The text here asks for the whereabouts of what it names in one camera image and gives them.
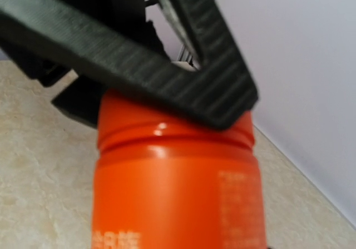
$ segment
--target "bottle body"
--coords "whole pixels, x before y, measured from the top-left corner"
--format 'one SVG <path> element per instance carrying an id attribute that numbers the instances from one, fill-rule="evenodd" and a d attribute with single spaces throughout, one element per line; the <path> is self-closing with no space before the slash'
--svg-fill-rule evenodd
<path id="1" fill-rule="evenodd" d="M 92 248 L 265 249 L 250 137 L 170 119 L 120 126 L 100 139 Z"/>

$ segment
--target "orange bottle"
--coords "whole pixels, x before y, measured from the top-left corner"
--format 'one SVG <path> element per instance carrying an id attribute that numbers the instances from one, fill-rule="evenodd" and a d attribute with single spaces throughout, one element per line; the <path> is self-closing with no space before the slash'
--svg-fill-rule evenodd
<path id="1" fill-rule="evenodd" d="M 250 113 L 215 132 L 109 91 L 93 249 L 266 249 Z"/>

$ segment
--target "beige surface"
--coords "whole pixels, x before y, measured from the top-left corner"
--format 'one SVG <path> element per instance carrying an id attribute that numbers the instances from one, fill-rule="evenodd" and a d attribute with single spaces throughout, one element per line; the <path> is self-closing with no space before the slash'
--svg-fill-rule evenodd
<path id="1" fill-rule="evenodd" d="M 0 249 L 90 246 L 96 132 L 50 105 L 62 87 L 42 89 L 11 62 L 0 62 Z M 269 244 L 356 248 L 348 222 L 262 134 L 256 136 Z"/>

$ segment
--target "ridged black surface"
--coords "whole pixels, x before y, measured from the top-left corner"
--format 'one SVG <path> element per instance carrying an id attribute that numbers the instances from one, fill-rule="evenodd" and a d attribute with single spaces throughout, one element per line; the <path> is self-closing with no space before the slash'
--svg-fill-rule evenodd
<path id="1" fill-rule="evenodd" d="M 171 0 L 198 51 L 187 72 L 58 0 L 0 0 L 0 36 L 143 101 L 230 127 L 257 90 L 213 0 Z"/>

